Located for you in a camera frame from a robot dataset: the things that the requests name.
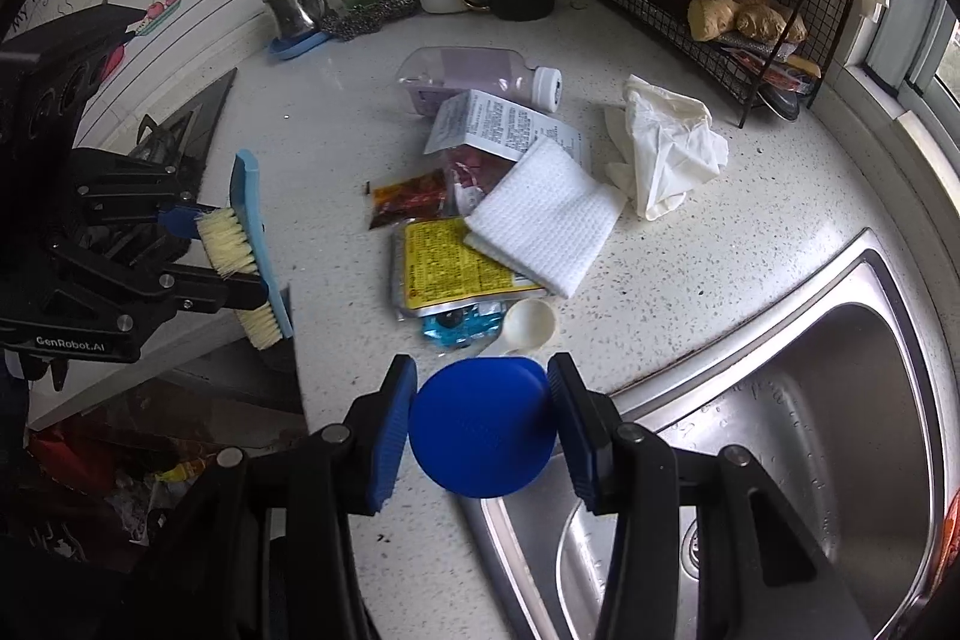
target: blue lid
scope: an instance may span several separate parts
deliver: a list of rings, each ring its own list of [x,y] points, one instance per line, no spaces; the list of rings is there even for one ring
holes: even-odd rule
[[[521,357],[443,367],[410,410],[416,461],[434,482],[465,497],[520,490],[544,469],[556,437],[546,373]]]

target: white plastic bag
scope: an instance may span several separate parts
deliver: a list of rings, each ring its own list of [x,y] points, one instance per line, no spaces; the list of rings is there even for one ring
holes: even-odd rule
[[[607,175],[635,200],[640,218],[656,220],[719,175],[727,165],[727,140],[710,130],[710,111],[696,98],[632,74],[623,97],[627,110],[608,108],[606,121],[627,163],[608,164]]]

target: plastic spoon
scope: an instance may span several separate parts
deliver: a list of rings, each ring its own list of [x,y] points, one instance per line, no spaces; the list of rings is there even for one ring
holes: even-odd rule
[[[557,314],[542,299],[522,299],[507,310],[500,335],[477,357],[506,356],[546,345],[557,330]]]

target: kitchen wall decal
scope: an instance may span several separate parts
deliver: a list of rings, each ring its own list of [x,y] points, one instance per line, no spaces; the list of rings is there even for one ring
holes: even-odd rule
[[[154,1],[147,7],[147,14],[137,25],[134,31],[136,36],[150,36],[157,28],[160,28],[167,20],[170,20],[179,9],[183,0],[163,0]]]
[[[117,44],[116,49],[110,54],[110,57],[107,58],[107,63],[104,63],[104,72],[100,75],[101,80],[106,80],[117,67],[123,61],[123,57],[126,54],[126,47],[123,44]]]

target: window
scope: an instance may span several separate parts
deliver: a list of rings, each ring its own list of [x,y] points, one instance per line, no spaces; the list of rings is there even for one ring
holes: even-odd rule
[[[960,170],[960,25],[944,0],[890,0],[866,66]]]
[[[937,67],[937,77],[955,101],[960,95],[960,23],[956,20],[947,40],[947,51]]]

